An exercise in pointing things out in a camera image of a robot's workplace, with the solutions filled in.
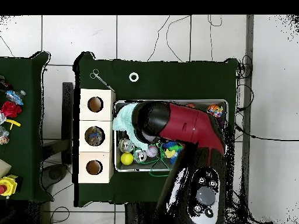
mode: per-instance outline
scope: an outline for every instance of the towel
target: towel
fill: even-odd
[[[147,151],[147,149],[148,149],[147,143],[140,142],[136,138],[135,133],[134,133],[134,127],[132,125],[132,113],[133,113],[134,107],[137,104],[138,103],[131,103],[131,104],[123,106],[123,108],[120,109],[116,118],[113,120],[112,130],[126,131],[129,139],[132,141],[132,143],[136,147],[141,148],[143,151]]]

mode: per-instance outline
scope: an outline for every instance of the white ring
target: white ring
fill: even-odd
[[[138,76],[137,73],[132,72],[128,78],[130,79],[131,82],[136,82],[136,81],[138,81],[139,76]]]

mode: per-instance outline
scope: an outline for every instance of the control button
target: control button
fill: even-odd
[[[207,176],[209,179],[212,178],[212,174],[211,174],[209,171],[206,172],[206,176]]]
[[[206,210],[204,211],[204,214],[209,218],[212,218],[214,216],[214,214],[210,208],[206,208]]]
[[[206,180],[205,180],[204,178],[200,178],[200,179],[199,179],[199,183],[200,183],[200,184],[204,184],[205,182],[206,182]]]
[[[196,205],[194,207],[194,211],[196,215],[199,215],[202,212],[203,208],[200,205]]]
[[[215,192],[210,187],[202,186],[198,189],[196,198],[199,203],[209,206],[215,202]]]
[[[214,180],[210,181],[210,187],[215,188],[216,187],[216,182]]]

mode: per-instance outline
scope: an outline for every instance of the dark green table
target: dark green table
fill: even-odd
[[[0,146],[0,159],[9,163],[9,173],[23,177],[20,191],[11,196],[13,200],[49,201],[49,195],[40,187],[41,145],[41,76],[49,59],[46,52],[38,52],[30,58],[0,58],[0,75],[3,75],[15,90],[24,90],[26,97],[22,112],[13,118],[21,127],[13,126],[10,141]],[[0,105],[7,99],[0,95]],[[9,130],[10,123],[3,123]]]
[[[74,64],[76,87],[107,89],[99,80],[89,77],[93,69],[98,69],[99,76],[115,90],[116,100],[225,99],[231,125],[235,115],[236,68],[234,59],[227,63],[105,61],[94,60],[89,52],[83,52]],[[129,80],[132,72],[139,74],[135,83]],[[79,184],[75,187],[78,193],[75,199],[79,205],[89,201],[157,202],[165,180],[146,172],[115,172],[109,184]]]

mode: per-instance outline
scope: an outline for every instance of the metal scissors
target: metal scissors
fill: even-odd
[[[92,71],[92,73],[90,74],[90,77],[91,77],[91,79],[96,79],[96,78],[98,78],[102,83],[104,83],[104,85],[105,86],[107,86],[109,89],[111,89],[112,91],[114,91],[113,90],[113,88],[112,87],[110,87],[101,77],[99,77],[99,70],[98,69],[94,69],[93,71]]]

